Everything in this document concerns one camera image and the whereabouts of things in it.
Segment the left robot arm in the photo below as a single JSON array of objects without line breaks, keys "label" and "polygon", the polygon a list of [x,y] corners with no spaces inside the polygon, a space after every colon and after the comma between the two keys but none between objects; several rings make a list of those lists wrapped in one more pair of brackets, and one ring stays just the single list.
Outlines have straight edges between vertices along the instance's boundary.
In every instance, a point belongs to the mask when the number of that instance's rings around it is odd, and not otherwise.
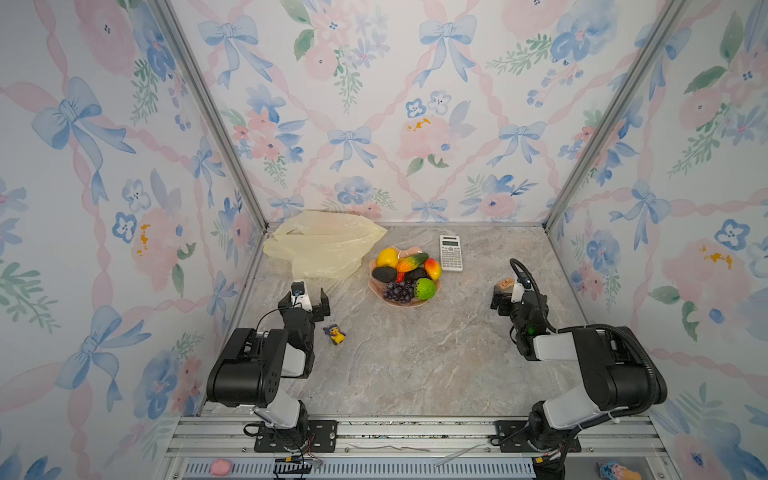
[{"label": "left robot arm", "polygon": [[319,302],[312,303],[306,284],[295,281],[275,311],[282,318],[280,328],[233,331],[210,371],[206,397],[229,408],[252,410],[259,418],[257,452],[304,452],[313,436],[309,414],[304,403],[280,383],[311,374],[316,324],[331,314],[330,302],[321,291]]}]

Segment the red yellow mango fruit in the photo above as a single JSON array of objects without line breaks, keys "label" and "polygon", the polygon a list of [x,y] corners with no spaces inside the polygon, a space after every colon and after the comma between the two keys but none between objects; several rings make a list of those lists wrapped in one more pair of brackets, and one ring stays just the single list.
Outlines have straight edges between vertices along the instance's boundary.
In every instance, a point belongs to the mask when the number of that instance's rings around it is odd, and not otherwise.
[{"label": "red yellow mango fruit", "polygon": [[441,276],[442,276],[442,273],[443,273],[442,266],[439,263],[439,261],[434,259],[434,258],[428,258],[424,262],[423,268],[424,268],[426,274],[428,275],[428,277],[433,282],[437,282],[441,278]]}]

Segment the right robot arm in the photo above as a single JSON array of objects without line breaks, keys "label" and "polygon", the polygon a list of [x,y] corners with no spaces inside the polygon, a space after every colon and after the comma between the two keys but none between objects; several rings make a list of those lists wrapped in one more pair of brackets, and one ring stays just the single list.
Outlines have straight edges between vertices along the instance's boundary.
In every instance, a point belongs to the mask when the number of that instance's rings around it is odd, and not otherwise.
[{"label": "right robot arm", "polygon": [[515,278],[494,287],[491,308],[511,321],[510,338],[525,360],[573,362],[581,383],[535,403],[523,427],[497,435],[498,446],[565,452],[580,431],[639,415],[666,401],[666,381],[630,328],[555,327],[548,318],[547,297],[530,270],[518,259],[509,263]]}]

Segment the green apple fruit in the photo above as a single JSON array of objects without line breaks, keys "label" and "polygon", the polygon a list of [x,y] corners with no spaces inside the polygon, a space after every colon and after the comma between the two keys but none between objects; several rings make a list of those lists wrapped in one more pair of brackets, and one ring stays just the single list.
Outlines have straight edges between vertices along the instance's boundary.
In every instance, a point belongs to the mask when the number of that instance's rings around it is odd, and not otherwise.
[{"label": "green apple fruit", "polygon": [[414,284],[414,298],[420,302],[432,299],[436,291],[435,282],[429,278],[421,278]]}]

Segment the pink wavy fruit plate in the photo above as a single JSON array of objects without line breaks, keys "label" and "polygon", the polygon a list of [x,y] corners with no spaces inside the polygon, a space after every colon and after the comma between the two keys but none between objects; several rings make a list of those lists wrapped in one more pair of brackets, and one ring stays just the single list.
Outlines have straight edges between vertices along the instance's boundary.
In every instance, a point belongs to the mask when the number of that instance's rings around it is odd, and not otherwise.
[{"label": "pink wavy fruit plate", "polygon": [[423,305],[441,288],[442,265],[419,247],[388,247],[370,262],[369,270],[368,286],[391,306]]}]

